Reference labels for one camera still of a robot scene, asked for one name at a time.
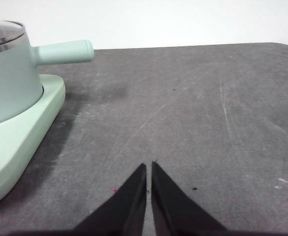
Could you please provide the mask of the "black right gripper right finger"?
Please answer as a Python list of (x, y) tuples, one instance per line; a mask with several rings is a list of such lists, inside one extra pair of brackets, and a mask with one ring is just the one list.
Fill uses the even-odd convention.
[(156, 231), (226, 231), (192, 201), (157, 163), (152, 163), (151, 201)]

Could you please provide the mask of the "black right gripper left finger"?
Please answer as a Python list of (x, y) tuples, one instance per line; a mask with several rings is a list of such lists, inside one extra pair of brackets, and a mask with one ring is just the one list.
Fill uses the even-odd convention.
[(124, 184), (75, 231), (142, 231), (146, 209), (145, 164), (140, 164)]

